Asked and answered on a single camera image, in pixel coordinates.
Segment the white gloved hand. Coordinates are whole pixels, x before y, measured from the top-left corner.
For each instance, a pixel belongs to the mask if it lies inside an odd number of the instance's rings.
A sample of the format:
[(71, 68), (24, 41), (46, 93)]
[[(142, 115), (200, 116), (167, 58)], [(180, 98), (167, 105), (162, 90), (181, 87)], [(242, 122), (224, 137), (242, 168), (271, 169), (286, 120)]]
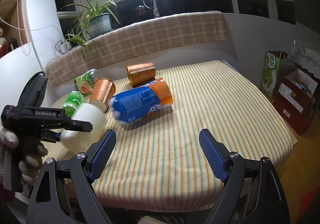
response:
[(25, 185), (35, 183), (42, 168), (42, 158), (48, 155), (39, 140), (31, 145), (29, 152), (20, 151), (18, 145), (17, 135), (1, 126), (1, 185), (14, 192), (21, 192)]

